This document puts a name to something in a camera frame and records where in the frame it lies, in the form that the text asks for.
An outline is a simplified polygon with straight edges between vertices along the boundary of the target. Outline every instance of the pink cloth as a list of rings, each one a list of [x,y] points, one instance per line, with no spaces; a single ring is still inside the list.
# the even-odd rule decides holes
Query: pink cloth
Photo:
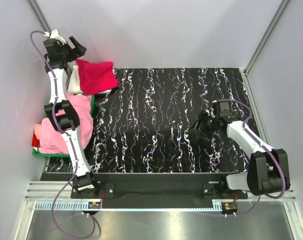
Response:
[[[77,59],[80,89],[84,94],[95,95],[118,87],[111,61],[91,63]]]
[[[67,98],[79,116],[79,137],[81,146],[84,149],[88,145],[93,133],[93,118],[91,116],[92,96],[73,95],[68,92]],[[39,151],[42,154],[69,154],[63,137],[59,132],[54,130],[48,117],[44,118],[41,122],[39,141]]]

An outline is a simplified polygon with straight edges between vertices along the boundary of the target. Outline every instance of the red cloth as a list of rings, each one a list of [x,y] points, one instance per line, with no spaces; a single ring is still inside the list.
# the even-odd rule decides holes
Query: red cloth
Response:
[[[118,81],[113,73],[111,61],[91,63],[77,59],[80,89],[83,94],[95,95],[103,91],[117,88]]]

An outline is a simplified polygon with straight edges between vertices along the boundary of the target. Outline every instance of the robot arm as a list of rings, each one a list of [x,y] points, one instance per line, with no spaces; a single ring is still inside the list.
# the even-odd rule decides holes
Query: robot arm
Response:
[[[43,41],[43,44],[47,50],[45,58],[49,60],[51,68],[45,66],[50,78],[51,94],[49,104],[44,106],[44,110],[53,128],[60,132],[67,145],[73,171],[76,172],[73,188],[81,194],[87,195],[89,192],[95,194],[93,190],[98,191],[98,186],[82,148],[79,136],[80,118],[67,99],[68,63],[83,56],[86,48],[81,46],[72,36],[69,39],[75,48],[71,48],[57,30],[52,31],[52,33],[46,32],[45,36],[49,37]],[[57,114],[59,111],[64,111],[64,113],[54,116],[53,113]]]
[[[288,156],[283,149],[274,149],[261,140],[244,122],[235,115],[230,102],[214,102],[210,114],[202,111],[196,123],[198,139],[209,141],[215,131],[221,131],[233,139],[244,150],[249,160],[248,172],[230,174],[226,177],[229,190],[250,191],[253,195],[280,192],[283,181],[266,149],[278,162],[285,179],[285,189],[290,188]]]

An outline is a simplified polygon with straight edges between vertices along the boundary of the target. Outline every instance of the white wall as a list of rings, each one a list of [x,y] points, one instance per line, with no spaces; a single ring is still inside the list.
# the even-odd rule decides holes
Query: white wall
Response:
[[[245,68],[281,0],[37,0],[49,25],[117,68]]]
[[[303,0],[293,0],[249,73],[272,145],[289,157],[303,214]]]
[[[40,26],[26,0],[0,1],[0,240],[12,239],[29,182],[44,161],[32,156],[31,141],[50,83],[30,43],[33,30]],[[35,39],[42,46],[42,36]]]

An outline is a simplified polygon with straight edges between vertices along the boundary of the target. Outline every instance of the green tray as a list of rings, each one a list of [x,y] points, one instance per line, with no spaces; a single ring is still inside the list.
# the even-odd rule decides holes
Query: green tray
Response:
[[[93,111],[95,108],[95,96],[91,95],[91,109],[90,109],[90,115],[93,115]],[[38,150],[36,150],[35,148],[33,148],[32,150],[32,154],[36,157],[52,157],[52,158],[70,158],[69,154],[61,154],[61,153],[54,153],[54,154],[50,154],[50,153],[41,153]]]

